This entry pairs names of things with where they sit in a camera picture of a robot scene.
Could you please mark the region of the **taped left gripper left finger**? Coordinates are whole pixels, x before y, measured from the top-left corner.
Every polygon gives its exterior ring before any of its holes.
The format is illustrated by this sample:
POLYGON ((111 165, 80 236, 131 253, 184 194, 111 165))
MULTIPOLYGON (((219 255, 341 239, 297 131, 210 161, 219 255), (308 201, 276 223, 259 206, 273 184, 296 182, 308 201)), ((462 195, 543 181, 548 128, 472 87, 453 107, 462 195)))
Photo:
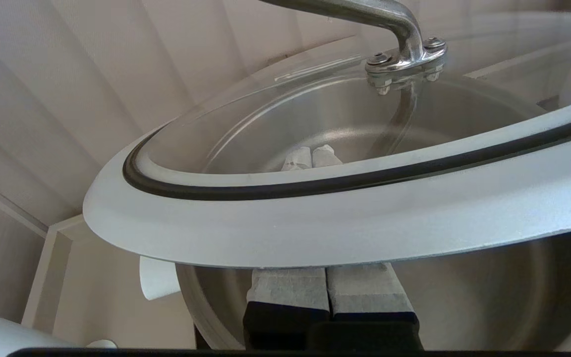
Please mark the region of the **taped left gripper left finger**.
POLYGON ((247 348, 305 348, 308 330, 330 319, 324 268, 255 269, 246 300, 247 348))

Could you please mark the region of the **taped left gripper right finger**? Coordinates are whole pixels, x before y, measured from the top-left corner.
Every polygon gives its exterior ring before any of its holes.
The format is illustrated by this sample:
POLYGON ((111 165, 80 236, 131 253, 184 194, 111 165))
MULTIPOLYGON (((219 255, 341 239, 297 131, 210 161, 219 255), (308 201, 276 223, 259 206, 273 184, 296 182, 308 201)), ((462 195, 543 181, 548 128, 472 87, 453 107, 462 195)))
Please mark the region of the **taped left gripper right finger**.
POLYGON ((419 319, 390 263, 326 269, 332 319, 340 322, 398 322, 419 319))

